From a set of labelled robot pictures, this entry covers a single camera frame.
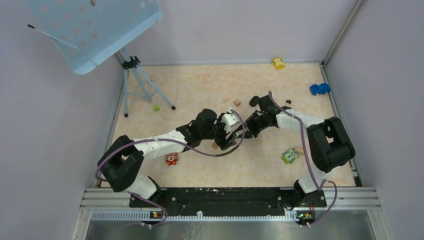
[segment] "wall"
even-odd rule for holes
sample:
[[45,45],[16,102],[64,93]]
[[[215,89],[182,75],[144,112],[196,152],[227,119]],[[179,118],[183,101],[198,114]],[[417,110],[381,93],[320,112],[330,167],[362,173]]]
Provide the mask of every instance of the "wall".
[[424,1],[368,1],[329,64],[366,185],[396,239],[422,239]]
[[0,239],[69,239],[122,71],[76,75],[21,0],[0,1]]
[[128,45],[144,65],[322,61],[356,0],[158,0]]

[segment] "beige floor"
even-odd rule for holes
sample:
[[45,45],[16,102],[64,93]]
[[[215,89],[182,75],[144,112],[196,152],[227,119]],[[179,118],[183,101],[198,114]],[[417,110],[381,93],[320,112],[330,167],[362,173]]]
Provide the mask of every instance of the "beige floor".
[[[124,117],[122,103],[113,140],[121,135],[147,138],[167,133],[189,123],[204,108],[218,115],[233,107],[246,119],[255,107],[249,100],[273,92],[280,105],[290,99],[292,107],[302,113],[328,118],[334,115],[327,95],[312,96],[309,86],[322,83],[319,65],[288,64],[276,70],[272,64],[194,65],[143,67],[148,76],[176,106],[173,111],[156,94],[152,102],[129,96],[129,117]],[[142,93],[134,76],[130,76],[130,92]],[[241,105],[234,107],[233,100]],[[160,111],[154,112],[153,105]],[[197,148],[218,154],[205,140]],[[168,166],[165,157],[143,162],[141,172],[151,176],[161,187],[289,187],[306,171],[304,156],[293,164],[284,164],[281,154],[301,146],[299,135],[278,128],[267,128],[258,138],[246,139],[243,145],[224,157],[207,157],[192,151],[179,153],[177,165]],[[331,178],[338,186],[354,186],[349,164]]]

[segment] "blue panel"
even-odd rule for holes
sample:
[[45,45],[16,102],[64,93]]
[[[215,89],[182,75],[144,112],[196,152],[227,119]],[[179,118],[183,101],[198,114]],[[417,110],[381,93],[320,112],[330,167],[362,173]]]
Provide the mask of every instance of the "blue panel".
[[24,0],[76,74],[87,74],[159,21],[156,0]]

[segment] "metal frame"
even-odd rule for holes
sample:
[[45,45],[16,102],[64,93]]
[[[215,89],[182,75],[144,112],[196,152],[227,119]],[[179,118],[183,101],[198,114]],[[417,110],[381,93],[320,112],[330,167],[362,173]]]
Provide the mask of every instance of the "metal frame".
[[[332,86],[332,81],[327,72],[327,65],[330,63],[335,51],[338,46],[344,39],[347,31],[350,29],[353,24],[355,17],[358,15],[358,12],[364,6],[366,0],[358,0],[354,5],[352,12],[349,14],[346,22],[344,23],[340,33],[337,35],[337,38],[331,45],[331,48],[326,55],[325,59],[320,63],[320,69],[324,82]],[[117,101],[116,110],[113,115],[113,120],[111,127],[109,129],[106,148],[112,143],[113,132],[116,126],[116,119],[121,108],[123,101],[124,87],[121,89],[119,94],[119,99]],[[330,102],[334,111],[334,114],[344,121],[344,116],[341,111],[341,108],[338,103],[337,95],[332,91],[329,95]],[[352,174],[356,179],[360,180],[361,171],[357,167],[355,159],[350,161]],[[357,187],[338,187],[337,190],[337,200],[332,210],[335,211],[357,211],[357,210],[367,210],[368,216],[370,219],[371,227],[374,232],[376,240],[392,240],[394,239],[390,227],[387,223],[387,220],[384,216],[380,200],[378,198],[376,189],[374,187],[362,187],[361,181],[356,183]],[[291,189],[291,187],[282,187],[282,190]],[[325,200],[327,203],[331,202],[334,199],[335,190],[333,188],[324,188]],[[114,211],[114,213],[141,213],[143,215],[143,209],[134,209],[129,207],[130,194],[126,192],[113,192],[110,188],[87,188],[84,192],[81,205],[78,212],[78,217],[75,223],[74,232],[72,235],[73,240],[85,240],[90,220],[93,214],[107,213],[107,211]],[[325,207],[317,207],[317,210],[324,210]],[[296,207],[293,209],[293,212],[296,211],[305,211],[308,210],[307,207]],[[288,216],[272,219],[272,217],[261,217],[263,221],[284,221],[291,219]],[[212,219],[205,218],[202,215],[189,217],[181,219],[178,217],[169,218],[169,221],[212,221]],[[231,221],[228,217],[217,217],[213,221]]]

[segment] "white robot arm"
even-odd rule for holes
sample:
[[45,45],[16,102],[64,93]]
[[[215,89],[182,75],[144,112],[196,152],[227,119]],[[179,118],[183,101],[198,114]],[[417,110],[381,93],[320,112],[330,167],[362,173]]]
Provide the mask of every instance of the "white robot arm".
[[[165,156],[170,153],[181,153],[200,145],[202,140],[215,140],[223,149],[233,144],[226,139],[231,127],[240,123],[239,117],[231,108],[227,113],[217,114],[204,109],[189,124],[177,127],[168,133],[144,139],[130,140],[126,135],[120,136],[98,162],[101,173],[115,192],[130,192],[149,199],[156,191],[157,184],[148,176],[139,172],[142,162]],[[120,153],[127,157],[123,160],[116,154],[109,161],[103,162],[113,151],[134,143]]]

